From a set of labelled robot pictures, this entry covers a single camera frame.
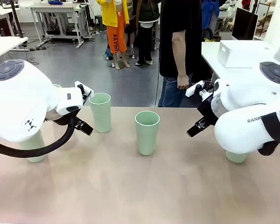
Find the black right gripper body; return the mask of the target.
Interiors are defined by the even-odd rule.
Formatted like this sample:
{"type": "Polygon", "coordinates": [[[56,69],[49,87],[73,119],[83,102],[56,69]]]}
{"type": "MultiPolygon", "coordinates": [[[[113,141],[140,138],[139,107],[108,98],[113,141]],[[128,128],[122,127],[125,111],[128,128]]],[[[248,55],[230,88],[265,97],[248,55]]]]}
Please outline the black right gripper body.
{"type": "Polygon", "coordinates": [[[202,102],[197,109],[203,117],[198,120],[198,123],[216,123],[218,117],[214,114],[211,108],[213,93],[199,92],[199,95],[202,98],[202,102]]]}

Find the person's left hand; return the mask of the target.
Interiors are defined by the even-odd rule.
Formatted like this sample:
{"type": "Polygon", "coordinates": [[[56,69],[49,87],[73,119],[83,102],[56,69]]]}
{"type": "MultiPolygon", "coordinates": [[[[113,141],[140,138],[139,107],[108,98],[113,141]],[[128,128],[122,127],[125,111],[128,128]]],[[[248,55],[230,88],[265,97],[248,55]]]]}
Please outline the person's left hand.
{"type": "Polygon", "coordinates": [[[189,77],[187,75],[177,76],[177,88],[179,90],[186,90],[189,87],[189,77]]]}

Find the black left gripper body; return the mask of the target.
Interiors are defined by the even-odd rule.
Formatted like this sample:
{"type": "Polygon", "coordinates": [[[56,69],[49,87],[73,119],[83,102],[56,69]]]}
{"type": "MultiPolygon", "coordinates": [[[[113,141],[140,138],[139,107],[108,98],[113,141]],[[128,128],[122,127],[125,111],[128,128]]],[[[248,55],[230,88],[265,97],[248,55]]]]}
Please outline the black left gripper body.
{"type": "Polygon", "coordinates": [[[94,96],[94,91],[91,90],[89,93],[83,93],[83,105],[86,103],[86,101],[88,100],[88,98],[92,98],[94,96]]]}

